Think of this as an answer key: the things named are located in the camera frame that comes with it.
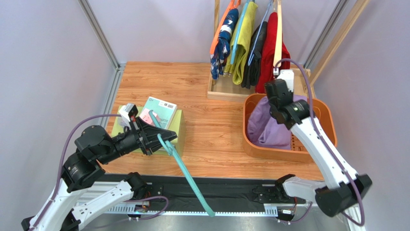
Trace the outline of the teal hanger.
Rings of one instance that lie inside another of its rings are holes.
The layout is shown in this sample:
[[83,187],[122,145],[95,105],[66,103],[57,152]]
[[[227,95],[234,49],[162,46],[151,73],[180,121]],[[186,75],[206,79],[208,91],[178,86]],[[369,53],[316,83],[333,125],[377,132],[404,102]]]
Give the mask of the teal hanger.
[[203,194],[199,190],[199,188],[198,188],[197,184],[195,183],[193,177],[191,176],[191,174],[189,173],[188,169],[186,168],[183,160],[179,156],[177,150],[174,148],[174,146],[171,144],[170,141],[164,141],[162,139],[161,134],[157,134],[157,138],[158,138],[159,142],[161,143],[161,145],[163,146],[163,148],[168,153],[168,155],[174,157],[174,159],[176,160],[176,162],[177,162],[180,170],[182,171],[185,179],[187,180],[187,182],[190,185],[192,191],[194,192],[194,194],[198,198],[198,200],[201,203],[201,205],[202,205],[203,209],[205,210],[205,212],[210,217],[214,217],[216,215],[216,213],[213,211],[213,209],[206,202]]

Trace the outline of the purple trousers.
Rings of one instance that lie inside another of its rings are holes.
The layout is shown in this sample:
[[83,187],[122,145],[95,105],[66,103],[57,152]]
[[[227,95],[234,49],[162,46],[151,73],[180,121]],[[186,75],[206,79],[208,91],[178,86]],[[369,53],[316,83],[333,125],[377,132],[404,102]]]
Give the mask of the purple trousers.
[[284,124],[278,124],[270,115],[266,96],[260,99],[248,119],[246,134],[249,141],[259,147],[291,149],[292,133]]

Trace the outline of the red trousers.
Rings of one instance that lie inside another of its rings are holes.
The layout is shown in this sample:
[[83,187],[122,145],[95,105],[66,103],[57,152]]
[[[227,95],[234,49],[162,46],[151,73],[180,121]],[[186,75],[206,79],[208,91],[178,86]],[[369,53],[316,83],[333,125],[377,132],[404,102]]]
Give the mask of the red trousers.
[[283,38],[282,34],[277,33],[278,27],[278,14],[273,12],[269,16],[267,24],[267,36],[262,49],[262,59],[261,59],[261,69],[258,83],[255,87],[256,93],[265,93],[264,84],[266,82],[272,81],[273,75],[273,65],[274,65],[274,54],[276,50],[276,40],[277,38]]

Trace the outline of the beige hanger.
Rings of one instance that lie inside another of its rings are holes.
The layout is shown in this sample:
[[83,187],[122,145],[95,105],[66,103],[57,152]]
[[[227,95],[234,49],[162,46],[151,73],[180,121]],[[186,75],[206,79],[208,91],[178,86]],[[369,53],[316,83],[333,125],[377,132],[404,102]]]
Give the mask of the beige hanger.
[[277,13],[277,37],[275,43],[275,53],[273,64],[274,67],[280,67],[281,64],[277,64],[279,60],[282,59],[282,1],[275,0],[276,3],[276,13]]

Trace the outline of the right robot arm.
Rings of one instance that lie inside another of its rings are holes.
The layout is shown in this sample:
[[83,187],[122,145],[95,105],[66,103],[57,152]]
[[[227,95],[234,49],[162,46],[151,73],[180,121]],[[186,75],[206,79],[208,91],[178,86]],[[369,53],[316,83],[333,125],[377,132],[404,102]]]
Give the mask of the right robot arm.
[[344,214],[354,205],[359,206],[363,217],[362,199],[372,186],[372,180],[367,174],[360,175],[340,155],[314,114],[312,98],[294,101],[287,82],[279,78],[266,83],[265,90],[271,117],[298,138],[324,178],[320,183],[290,174],[280,178],[277,186],[288,197],[316,203],[329,217]]

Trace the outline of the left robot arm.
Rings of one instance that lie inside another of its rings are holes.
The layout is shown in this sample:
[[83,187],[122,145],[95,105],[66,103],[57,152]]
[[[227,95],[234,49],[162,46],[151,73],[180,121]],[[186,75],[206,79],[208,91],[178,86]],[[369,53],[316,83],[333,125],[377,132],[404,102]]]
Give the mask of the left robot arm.
[[78,199],[105,174],[107,164],[137,149],[151,155],[160,148],[158,135],[166,141],[177,138],[174,131],[157,128],[131,116],[130,128],[110,137],[101,126],[86,128],[76,139],[76,152],[59,167],[60,178],[37,215],[22,220],[25,231],[80,231],[111,207],[131,200],[147,203],[147,183],[137,172],[129,173],[112,189],[83,205]]

